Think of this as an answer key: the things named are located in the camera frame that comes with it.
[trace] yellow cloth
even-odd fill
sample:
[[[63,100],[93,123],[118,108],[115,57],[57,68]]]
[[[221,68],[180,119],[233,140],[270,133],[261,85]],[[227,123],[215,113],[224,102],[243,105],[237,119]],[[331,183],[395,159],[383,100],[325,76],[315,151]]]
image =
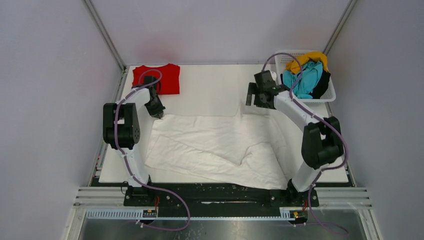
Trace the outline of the yellow cloth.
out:
[[[322,63],[322,68],[327,73],[330,72],[329,69],[327,68],[327,64],[328,64],[327,56],[319,51],[311,51],[311,52],[305,53],[302,56],[298,56],[297,60],[299,60],[301,65],[304,65],[309,61],[314,61],[314,62],[320,61]],[[288,62],[285,65],[285,69],[290,70],[290,72],[292,72],[293,74],[297,74],[301,70],[298,62],[296,62],[295,60]]]

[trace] gray floor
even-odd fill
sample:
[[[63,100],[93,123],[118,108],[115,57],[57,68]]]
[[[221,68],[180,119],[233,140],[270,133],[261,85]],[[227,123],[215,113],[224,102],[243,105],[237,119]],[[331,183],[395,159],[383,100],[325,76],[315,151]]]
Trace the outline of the gray floor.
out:
[[[322,222],[336,223],[349,230],[349,237],[327,232],[321,226],[292,227],[286,221],[192,221],[178,232],[140,228],[133,220],[86,219],[80,240],[303,240],[365,239],[361,220],[354,210],[316,211]],[[164,227],[179,227],[182,221],[156,221]]]

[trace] clothes pile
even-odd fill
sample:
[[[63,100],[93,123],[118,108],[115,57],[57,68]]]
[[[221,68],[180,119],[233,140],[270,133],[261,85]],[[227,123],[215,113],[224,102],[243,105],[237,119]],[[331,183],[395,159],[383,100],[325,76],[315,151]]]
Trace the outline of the clothes pile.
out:
[[[299,99],[319,99],[329,88],[330,72],[327,56],[319,51],[308,52],[297,57],[303,76],[294,86],[293,93]],[[286,64],[285,71],[281,74],[281,81],[291,88],[298,79],[301,68],[293,60]]]

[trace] robotic arm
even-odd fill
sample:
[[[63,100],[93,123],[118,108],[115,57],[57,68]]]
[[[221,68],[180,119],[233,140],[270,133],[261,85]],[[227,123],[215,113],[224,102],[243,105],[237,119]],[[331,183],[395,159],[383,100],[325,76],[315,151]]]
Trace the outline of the robotic arm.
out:
[[[254,79],[255,82],[249,83],[246,105],[252,104],[252,95],[254,95],[255,106],[276,109],[284,113],[303,132],[301,147],[303,163],[295,177],[288,182],[287,190],[293,195],[305,193],[321,169],[334,163],[343,154],[342,141],[331,129],[296,105],[290,98],[290,89],[285,85],[277,85],[269,70],[255,74]],[[340,133],[337,118],[315,115],[324,119]]]

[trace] white table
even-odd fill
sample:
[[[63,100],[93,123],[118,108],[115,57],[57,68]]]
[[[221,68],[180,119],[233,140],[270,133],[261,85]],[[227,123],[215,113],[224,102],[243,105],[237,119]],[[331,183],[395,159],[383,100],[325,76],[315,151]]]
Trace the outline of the white table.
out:
[[[133,69],[129,68],[128,76],[122,95],[127,95],[134,79]],[[246,102],[248,83],[254,82],[254,74],[262,69],[261,64],[244,65],[181,65],[179,84],[180,94],[161,95],[160,100],[166,107],[165,114],[176,114],[183,116],[234,116],[240,104]],[[309,104],[312,110],[328,117],[324,103]],[[269,111],[284,132],[287,144],[292,150],[294,161],[292,169],[295,173],[303,162],[301,154],[302,131],[290,121],[284,114],[276,110]],[[331,166],[339,165],[341,158],[337,159]],[[154,169],[146,166],[147,172],[155,183],[215,183],[215,180],[185,175],[177,172]],[[99,178],[100,183],[121,183],[127,180],[127,173],[122,158],[108,145]],[[321,183],[346,183],[348,177],[345,169],[325,171],[318,182]]]

